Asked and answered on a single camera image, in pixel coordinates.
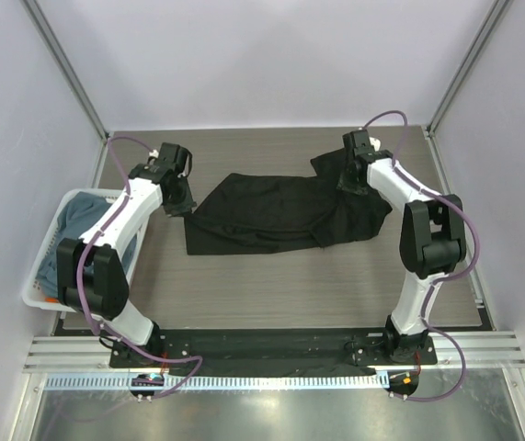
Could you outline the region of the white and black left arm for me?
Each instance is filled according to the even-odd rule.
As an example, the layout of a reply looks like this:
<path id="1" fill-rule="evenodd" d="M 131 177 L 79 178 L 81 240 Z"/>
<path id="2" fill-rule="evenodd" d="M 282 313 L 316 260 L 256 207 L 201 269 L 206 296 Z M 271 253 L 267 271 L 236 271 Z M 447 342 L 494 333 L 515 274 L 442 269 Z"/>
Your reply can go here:
<path id="1" fill-rule="evenodd" d="M 164 345 L 158 325 L 130 300 L 122 258 L 154 211 L 163 209 L 170 217 L 192 211 L 186 168 L 168 160 L 134 167 L 106 213 L 56 248 L 58 301 L 83 313 L 94 334 L 106 332 L 122 341 L 146 367 L 162 359 Z"/>

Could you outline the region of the black t-shirt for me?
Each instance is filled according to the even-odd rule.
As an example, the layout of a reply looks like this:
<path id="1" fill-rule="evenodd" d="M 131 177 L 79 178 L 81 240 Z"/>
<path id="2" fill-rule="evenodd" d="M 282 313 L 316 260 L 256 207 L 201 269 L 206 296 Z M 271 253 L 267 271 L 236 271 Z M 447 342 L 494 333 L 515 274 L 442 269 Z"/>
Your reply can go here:
<path id="1" fill-rule="evenodd" d="M 376 237 L 393 208 L 375 190 L 338 189 L 345 153 L 311 159 L 313 176 L 231 173 L 184 219 L 190 255 L 275 254 Z"/>

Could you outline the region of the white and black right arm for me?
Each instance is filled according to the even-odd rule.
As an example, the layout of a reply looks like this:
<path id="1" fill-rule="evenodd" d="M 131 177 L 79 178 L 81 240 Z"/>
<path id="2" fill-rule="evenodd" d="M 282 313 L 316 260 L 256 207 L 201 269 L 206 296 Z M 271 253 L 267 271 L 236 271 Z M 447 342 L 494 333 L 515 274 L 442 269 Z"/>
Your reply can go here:
<path id="1" fill-rule="evenodd" d="M 405 279 L 387 317 L 384 356 L 403 363 L 427 345 L 428 318 L 440 285 L 465 258 L 461 200 L 423 185 L 388 151 L 348 153 L 338 188 L 348 193 L 380 192 L 402 214 L 399 254 Z"/>

